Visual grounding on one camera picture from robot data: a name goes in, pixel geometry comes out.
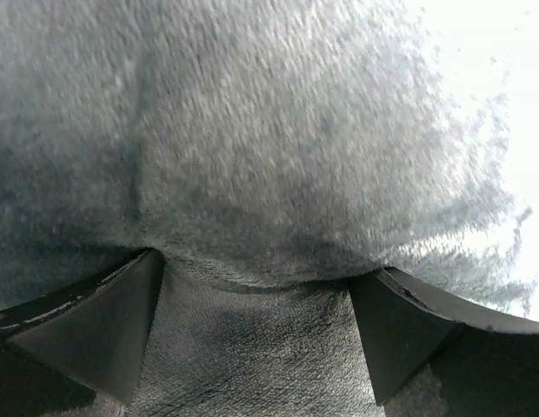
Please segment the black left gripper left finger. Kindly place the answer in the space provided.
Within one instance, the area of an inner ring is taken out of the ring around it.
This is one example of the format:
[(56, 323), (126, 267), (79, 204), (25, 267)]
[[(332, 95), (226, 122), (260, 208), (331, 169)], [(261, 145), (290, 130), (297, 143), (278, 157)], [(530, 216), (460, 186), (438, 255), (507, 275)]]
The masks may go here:
[(163, 274), (145, 249), (35, 300), (0, 311), (0, 404), (131, 402)]

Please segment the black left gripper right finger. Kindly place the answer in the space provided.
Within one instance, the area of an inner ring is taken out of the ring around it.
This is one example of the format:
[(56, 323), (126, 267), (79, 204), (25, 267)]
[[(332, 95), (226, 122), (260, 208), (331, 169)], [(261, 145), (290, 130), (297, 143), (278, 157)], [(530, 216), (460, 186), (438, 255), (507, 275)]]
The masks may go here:
[(539, 322), (395, 268), (349, 280), (376, 404), (539, 407)]

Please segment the zebra and grey plush pillowcase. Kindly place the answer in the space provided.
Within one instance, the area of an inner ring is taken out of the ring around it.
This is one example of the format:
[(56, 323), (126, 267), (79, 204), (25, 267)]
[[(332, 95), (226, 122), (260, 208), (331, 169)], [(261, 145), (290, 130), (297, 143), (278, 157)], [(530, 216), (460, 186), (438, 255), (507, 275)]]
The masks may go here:
[(539, 1), (0, 1), (0, 309), (149, 247), (131, 416), (377, 416), (338, 280), (539, 302)]

